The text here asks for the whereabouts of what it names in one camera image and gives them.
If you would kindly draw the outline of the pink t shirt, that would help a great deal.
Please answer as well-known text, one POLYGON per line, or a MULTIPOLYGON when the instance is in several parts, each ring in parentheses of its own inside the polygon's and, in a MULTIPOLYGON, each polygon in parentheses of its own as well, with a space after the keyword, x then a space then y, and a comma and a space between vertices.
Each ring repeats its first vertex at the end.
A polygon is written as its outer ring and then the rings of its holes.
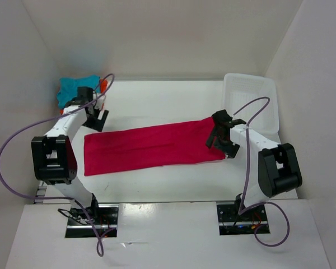
POLYGON ((164 165, 199 164, 225 159, 206 141, 211 118, 85 136, 84 175, 93 176, 164 165))

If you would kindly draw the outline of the teal t shirt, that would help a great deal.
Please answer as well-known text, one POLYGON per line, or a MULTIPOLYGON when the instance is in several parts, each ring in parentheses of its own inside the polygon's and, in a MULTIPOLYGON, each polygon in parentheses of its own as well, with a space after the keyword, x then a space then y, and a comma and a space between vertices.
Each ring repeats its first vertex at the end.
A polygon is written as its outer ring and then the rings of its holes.
POLYGON ((57 93, 58 107, 63 109, 67 102, 77 96, 79 87, 89 87, 94 89, 100 81, 100 77, 92 75, 83 78, 63 77, 59 80, 60 89, 57 93))

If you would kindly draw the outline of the orange t shirt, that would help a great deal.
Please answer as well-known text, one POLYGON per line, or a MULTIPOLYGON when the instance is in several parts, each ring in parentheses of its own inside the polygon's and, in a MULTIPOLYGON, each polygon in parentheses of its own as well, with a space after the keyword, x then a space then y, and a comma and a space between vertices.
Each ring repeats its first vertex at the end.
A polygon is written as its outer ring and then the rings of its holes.
POLYGON ((102 94, 108 88, 108 81, 100 78, 99 87, 95 90, 98 95, 102 94))

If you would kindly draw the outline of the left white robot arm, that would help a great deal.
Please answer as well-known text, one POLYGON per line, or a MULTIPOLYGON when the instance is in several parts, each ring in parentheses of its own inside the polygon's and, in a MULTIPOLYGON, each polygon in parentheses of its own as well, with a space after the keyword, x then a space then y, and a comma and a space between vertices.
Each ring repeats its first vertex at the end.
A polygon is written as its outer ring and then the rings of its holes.
POLYGON ((89 192, 77 176, 78 164, 71 140, 80 127, 101 132, 109 111, 96 101, 98 94, 89 87, 79 87, 77 96, 66 103, 63 117, 45 135, 34 137, 31 151, 34 173, 38 180, 53 185, 70 199, 69 216, 80 224, 94 224, 100 218, 95 195, 89 192))

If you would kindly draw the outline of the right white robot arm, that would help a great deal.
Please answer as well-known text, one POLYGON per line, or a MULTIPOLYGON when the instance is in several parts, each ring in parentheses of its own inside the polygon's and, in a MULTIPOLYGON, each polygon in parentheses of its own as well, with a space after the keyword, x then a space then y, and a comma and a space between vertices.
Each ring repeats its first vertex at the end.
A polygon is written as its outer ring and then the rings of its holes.
POLYGON ((214 147, 230 159, 240 149, 246 150, 245 184, 234 207, 238 219, 247 220, 253 215, 254 207, 302 185, 296 152, 290 143, 279 144, 266 138, 242 119, 233 119, 225 110, 215 112, 212 120, 208 148, 214 147))

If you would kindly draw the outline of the white plastic basket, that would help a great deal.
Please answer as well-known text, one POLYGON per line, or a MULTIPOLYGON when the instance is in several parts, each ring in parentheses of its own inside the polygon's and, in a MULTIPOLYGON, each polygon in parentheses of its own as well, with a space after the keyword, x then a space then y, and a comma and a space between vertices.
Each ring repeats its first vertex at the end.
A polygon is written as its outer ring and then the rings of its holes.
POLYGON ((232 116, 248 121, 265 103, 256 101, 242 111, 239 109, 248 102, 268 97, 267 107, 252 121, 250 126, 262 135, 274 135, 279 131, 279 115, 276 84, 272 79, 260 76, 228 73, 223 79, 221 108, 232 116))

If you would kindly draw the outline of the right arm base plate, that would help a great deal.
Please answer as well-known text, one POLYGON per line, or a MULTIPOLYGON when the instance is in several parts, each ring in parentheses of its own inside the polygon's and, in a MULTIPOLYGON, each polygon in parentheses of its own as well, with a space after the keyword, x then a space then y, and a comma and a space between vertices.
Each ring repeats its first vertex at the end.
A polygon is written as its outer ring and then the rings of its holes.
POLYGON ((220 235, 269 234, 268 218, 264 206, 258 206, 238 215, 234 202, 217 202, 220 235))

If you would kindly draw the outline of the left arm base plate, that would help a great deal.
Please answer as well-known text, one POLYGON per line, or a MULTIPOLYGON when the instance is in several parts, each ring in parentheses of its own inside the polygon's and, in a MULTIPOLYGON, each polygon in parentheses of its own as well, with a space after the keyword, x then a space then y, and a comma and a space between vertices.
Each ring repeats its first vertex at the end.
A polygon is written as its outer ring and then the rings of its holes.
MULTIPOLYGON (((65 238, 94 238, 96 236, 82 210, 59 208, 58 212, 67 218, 65 238)), ((97 209, 97 215, 91 216, 100 237, 117 237, 118 214, 119 205, 100 205, 97 209)))

